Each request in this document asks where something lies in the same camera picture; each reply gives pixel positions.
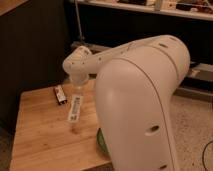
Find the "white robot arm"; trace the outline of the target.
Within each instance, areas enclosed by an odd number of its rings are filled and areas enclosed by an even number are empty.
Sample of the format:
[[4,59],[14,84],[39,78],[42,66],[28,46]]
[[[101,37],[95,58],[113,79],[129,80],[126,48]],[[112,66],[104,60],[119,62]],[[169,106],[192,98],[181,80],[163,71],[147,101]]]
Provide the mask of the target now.
[[170,101],[189,65],[189,50],[172,35],[96,54],[80,46],[65,58],[74,85],[96,76],[96,113],[115,171],[180,171]]

